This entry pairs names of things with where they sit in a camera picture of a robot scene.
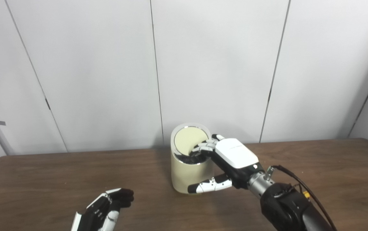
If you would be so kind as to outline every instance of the cream-colored cylinder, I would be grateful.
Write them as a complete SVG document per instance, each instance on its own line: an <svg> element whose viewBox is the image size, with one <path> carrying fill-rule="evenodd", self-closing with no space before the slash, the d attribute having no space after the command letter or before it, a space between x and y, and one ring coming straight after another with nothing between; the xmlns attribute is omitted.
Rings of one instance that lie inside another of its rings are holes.
<svg viewBox="0 0 368 231"><path fill-rule="evenodd" d="M189 158L188 155L195 145L210 138L209 130L196 123L181 124L172 131L171 178L172 185L178 192L188 193L190 184L200 183L214 176L214 166L210 158L193 164L186 164L181 161Z"/></svg>

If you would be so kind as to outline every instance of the robotic arm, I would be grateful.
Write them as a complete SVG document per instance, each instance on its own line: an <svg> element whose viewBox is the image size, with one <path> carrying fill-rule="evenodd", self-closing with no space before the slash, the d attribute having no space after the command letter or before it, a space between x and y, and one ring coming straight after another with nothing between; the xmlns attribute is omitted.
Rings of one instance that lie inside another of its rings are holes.
<svg viewBox="0 0 368 231"><path fill-rule="evenodd" d="M71 231L113 231L121 208L128 208L134 200L128 189L108 190L87 206L86 212L76 212Z"/></svg>
<svg viewBox="0 0 368 231"><path fill-rule="evenodd" d="M190 157L208 156L225 174L188 186L189 193L205 193L231 186L250 190L260 199L262 214L278 231L336 231L333 222L311 190L292 172L278 165L265 173L257 156L239 140L213 135L213 140L198 144ZM276 183L271 179L274 169L285 172L299 182L298 192L294 186ZM319 205L328 222L313 206L309 197Z"/></svg>

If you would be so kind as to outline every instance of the black cable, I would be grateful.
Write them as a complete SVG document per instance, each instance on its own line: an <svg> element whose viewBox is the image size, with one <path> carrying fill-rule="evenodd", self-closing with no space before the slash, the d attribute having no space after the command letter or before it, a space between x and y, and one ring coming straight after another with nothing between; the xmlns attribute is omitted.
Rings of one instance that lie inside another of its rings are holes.
<svg viewBox="0 0 368 231"><path fill-rule="evenodd" d="M285 174L289 175L290 177L292 177L296 181L298 181L298 183L300 183L302 185L302 187L304 187L307 190L307 192L311 195L311 197L313 198L313 200L319 206L319 208L321 209L321 211L325 215L326 219L328 220L329 225L331 225L332 229L335 230L335 231L337 231L337 228L335 227L334 222L332 222L332 219L329 217L328 213L326 212L326 210L324 209L324 207L322 206L322 204L320 203L320 201L317 199L317 197L315 196L315 194L313 194L313 192L309 189L309 187L300 178L298 178L293 172L291 172L288 169L282 167L281 165L272 165L271 167L272 168L276 168L276 169L284 172Z"/></svg>

